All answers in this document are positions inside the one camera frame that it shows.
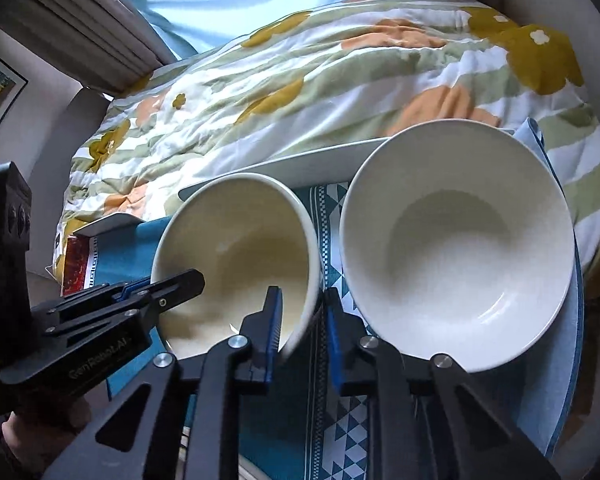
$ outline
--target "bed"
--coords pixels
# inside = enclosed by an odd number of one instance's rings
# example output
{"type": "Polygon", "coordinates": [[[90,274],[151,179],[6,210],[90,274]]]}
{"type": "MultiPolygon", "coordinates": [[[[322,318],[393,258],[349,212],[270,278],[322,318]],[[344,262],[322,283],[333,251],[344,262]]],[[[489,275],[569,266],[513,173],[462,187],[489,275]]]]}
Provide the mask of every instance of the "bed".
{"type": "Polygon", "coordinates": [[[600,260],[600,122],[568,37],[475,0],[350,0],[165,66],[113,100],[75,153],[54,248],[112,212],[172,215],[180,189],[435,118],[535,118],[585,271],[600,260]]]}

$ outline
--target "cream bowl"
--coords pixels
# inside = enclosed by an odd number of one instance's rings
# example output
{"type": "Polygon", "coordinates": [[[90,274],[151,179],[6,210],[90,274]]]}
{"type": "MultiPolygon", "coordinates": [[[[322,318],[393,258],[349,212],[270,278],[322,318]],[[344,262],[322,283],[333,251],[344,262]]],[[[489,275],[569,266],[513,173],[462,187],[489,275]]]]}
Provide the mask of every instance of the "cream bowl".
{"type": "Polygon", "coordinates": [[[558,314],[574,238],[536,156],[474,121],[418,124],[360,167],[340,222],[344,275],[371,329],[403,354],[467,371],[528,349],[558,314]]]}
{"type": "Polygon", "coordinates": [[[262,309],[267,287],[282,289],[280,358],[307,331],[322,272],[308,212],[293,192],[268,176],[218,178],[173,216],[158,244],[152,282],[189,268],[205,277],[202,294],[160,316],[158,331],[178,358],[207,352],[262,309]]]}

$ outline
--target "bowl rim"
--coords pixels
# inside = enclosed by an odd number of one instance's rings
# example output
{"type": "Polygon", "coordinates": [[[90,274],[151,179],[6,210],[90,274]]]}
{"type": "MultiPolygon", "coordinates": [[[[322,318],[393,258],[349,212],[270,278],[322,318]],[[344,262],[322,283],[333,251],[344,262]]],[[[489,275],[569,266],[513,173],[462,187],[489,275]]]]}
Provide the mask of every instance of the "bowl rim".
{"type": "MultiPolygon", "coordinates": [[[[212,180],[211,182],[205,184],[203,187],[197,190],[194,194],[187,198],[187,200],[171,217],[171,220],[169,220],[167,227],[162,233],[160,241],[158,242],[158,247],[156,248],[154,254],[154,260],[151,268],[151,282],[154,282],[155,275],[158,271],[158,255],[160,254],[162,246],[165,243],[166,238],[169,236],[169,232],[173,228],[173,225],[175,225],[178,221],[178,218],[181,215],[186,214],[185,211],[189,209],[191,207],[191,204],[195,202],[202,194],[209,192],[209,190],[211,190],[212,188],[231,180],[257,181],[261,184],[275,189],[279,193],[279,195],[284,197],[286,202],[293,208],[294,212],[296,213],[296,216],[300,221],[300,225],[302,226],[302,231],[304,232],[304,241],[308,255],[309,267],[307,276],[306,297],[304,299],[304,305],[302,306],[302,313],[300,315],[300,319],[298,320],[298,322],[296,322],[296,325],[291,335],[289,336],[289,339],[278,351],[278,359],[280,360],[280,362],[284,362],[298,347],[313,319],[314,310],[318,301],[318,295],[320,293],[322,283],[322,261],[320,259],[320,251],[318,250],[318,240],[315,235],[314,224],[311,220],[311,217],[309,216],[308,211],[304,208],[304,205],[302,204],[300,199],[295,195],[295,193],[291,191],[287,186],[282,184],[280,181],[270,176],[262,175],[259,173],[234,173],[216,178],[215,180],[212,180]]],[[[282,307],[284,314],[284,290],[282,291],[282,294],[282,307]]],[[[160,323],[157,323],[156,329],[165,347],[172,351],[171,346],[169,345],[167,339],[163,336],[160,330],[160,323]]]]}
{"type": "MultiPolygon", "coordinates": [[[[351,183],[349,184],[349,188],[347,189],[347,194],[345,196],[344,199],[344,203],[342,205],[342,212],[340,214],[340,228],[338,229],[338,240],[340,242],[340,258],[342,261],[342,270],[343,270],[343,275],[345,277],[345,279],[347,280],[347,285],[349,287],[350,293],[355,300],[355,290],[357,285],[355,284],[355,280],[349,280],[347,278],[347,275],[350,276],[350,270],[351,270],[351,266],[349,265],[348,262],[348,258],[347,258],[347,250],[346,250],[346,245],[345,245],[345,222],[346,222],[346,218],[347,218],[347,212],[349,210],[349,203],[350,203],[350,197],[351,195],[351,190],[355,189],[355,184],[358,180],[360,180],[360,178],[362,178],[363,173],[365,173],[366,168],[368,168],[368,166],[372,163],[371,161],[378,155],[378,153],[381,150],[388,150],[390,149],[390,145],[392,142],[394,142],[395,139],[398,138],[403,138],[406,137],[410,134],[413,133],[413,130],[421,128],[423,126],[431,126],[433,123],[463,123],[463,124],[469,124],[471,126],[474,126],[476,128],[481,128],[485,131],[489,130],[491,132],[491,134],[493,135],[497,135],[502,139],[505,139],[504,142],[511,142],[512,146],[513,145],[517,145],[517,146],[521,146],[522,148],[524,148],[524,150],[528,153],[528,155],[525,156],[531,156],[533,158],[533,160],[537,163],[540,164],[542,167],[542,170],[544,171],[544,174],[546,174],[546,176],[549,178],[550,182],[551,182],[551,186],[553,186],[553,188],[557,191],[557,193],[560,195],[560,197],[562,197],[562,200],[560,200],[560,207],[563,209],[563,214],[569,219],[570,225],[571,225],[571,231],[572,231],[572,237],[571,237],[571,256],[570,256],[570,264],[571,264],[571,272],[570,272],[570,276],[568,280],[565,280],[565,285],[564,285],[564,290],[561,291],[561,295],[560,295],[560,301],[557,303],[557,306],[554,308],[551,316],[549,317],[549,319],[547,320],[547,322],[544,324],[544,326],[539,330],[538,334],[536,336],[534,336],[531,341],[527,342],[523,347],[520,348],[519,351],[516,352],[512,352],[511,354],[508,354],[507,356],[504,356],[502,358],[499,358],[497,360],[492,360],[490,364],[486,364],[486,365],[481,365],[481,366],[464,366],[463,367],[466,369],[467,372],[473,373],[473,372],[481,372],[481,371],[485,371],[485,370],[491,370],[493,368],[497,368],[503,364],[506,364],[510,361],[512,361],[513,359],[515,359],[516,357],[519,357],[520,355],[522,355],[524,352],[526,352],[529,348],[531,348],[543,335],[544,333],[549,329],[549,327],[551,326],[551,324],[554,322],[555,318],[558,316],[558,313],[560,312],[562,305],[564,304],[564,299],[567,296],[567,292],[569,291],[570,288],[570,284],[571,284],[571,279],[573,277],[573,266],[575,263],[575,250],[576,250],[576,241],[575,241],[575,234],[573,233],[573,223],[571,222],[571,214],[569,212],[569,206],[566,203],[566,199],[564,197],[564,191],[562,190],[562,187],[560,186],[560,183],[558,182],[557,178],[555,177],[555,175],[552,173],[551,170],[551,166],[546,167],[542,161],[538,158],[538,156],[528,147],[526,146],[524,143],[519,142],[517,139],[515,139],[513,137],[512,134],[503,131],[500,128],[496,128],[495,126],[491,126],[490,124],[485,124],[485,123],[481,123],[480,121],[474,121],[474,120],[469,120],[469,119],[455,119],[455,118],[450,118],[450,119],[435,119],[432,121],[424,121],[422,123],[418,123],[418,124],[414,124],[413,126],[409,126],[408,128],[405,128],[404,130],[401,130],[400,132],[398,132],[397,134],[395,134],[393,137],[390,137],[389,139],[387,139],[386,142],[382,143],[380,146],[378,146],[375,150],[373,150],[373,152],[371,153],[371,155],[369,155],[369,157],[364,161],[364,163],[360,166],[360,168],[358,169],[358,171],[356,172],[355,176],[353,177],[353,180],[351,181],[351,183]]],[[[366,318],[366,306],[365,305],[360,305],[356,302],[356,307],[360,310],[360,313],[362,314],[362,316],[366,318]]],[[[378,334],[378,337],[386,340],[387,342],[390,343],[390,341],[388,341],[387,339],[385,339],[382,336],[382,330],[378,331],[376,328],[373,328],[373,330],[375,331],[375,333],[378,334]]]]}

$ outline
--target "silver bolt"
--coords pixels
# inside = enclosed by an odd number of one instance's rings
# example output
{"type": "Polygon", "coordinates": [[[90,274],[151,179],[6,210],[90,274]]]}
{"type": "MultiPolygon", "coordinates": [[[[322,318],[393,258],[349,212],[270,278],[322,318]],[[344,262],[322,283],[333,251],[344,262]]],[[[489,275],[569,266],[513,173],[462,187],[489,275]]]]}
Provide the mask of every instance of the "silver bolt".
{"type": "Polygon", "coordinates": [[[240,335],[240,334],[231,336],[228,341],[229,346],[231,348],[242,348],[248,342],[249,342],[249,340],[247,338],[245,338],[245,336],[240,335]]]}
{"type": "Polygon", "coordinates": [[[169,354],[168,352],[162,352],[154,357],[154,365],[156,365],[158,368],[166,368],[171,363],[173,363],[173,355],[169,354]]]}
{"type": "Polygon", "coordinates": [[[362,348],[378,348],[379,343],[378,338],[372,335],[365,335],[360,338],[360,346],[362,348]]]}
{"type": "Polygon", "coordinates": [[[433,356],[433,364],[438,368],[449,368],[454,360],[446,354],[437,354],[433,356]]]}

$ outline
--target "bowl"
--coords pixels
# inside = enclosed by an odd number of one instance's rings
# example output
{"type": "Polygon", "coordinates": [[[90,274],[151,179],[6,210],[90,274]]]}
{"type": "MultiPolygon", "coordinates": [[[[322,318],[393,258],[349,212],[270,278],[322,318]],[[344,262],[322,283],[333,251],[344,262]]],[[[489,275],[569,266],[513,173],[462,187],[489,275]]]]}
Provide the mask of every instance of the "bowl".
{"type": "Polygon", "coordinates": [[[314,226],[293,192],[268,176],[218,178],[173,216],[154,257],[152,282],[195,268],[202,294],[168,310],[158,332],[178,358],[207,352],[261,310],[269,285],[282,289],[282,360],[308,329],[322,272],[314,226]]]}
{"type": "Polygon", "coordinates": [[[558,314],[574,262],[564,196],[509,134],[418,124],[376,149],[342,208],[344,276],[371,329],[401,353],[469,372],[528,349],[558,314]]]}

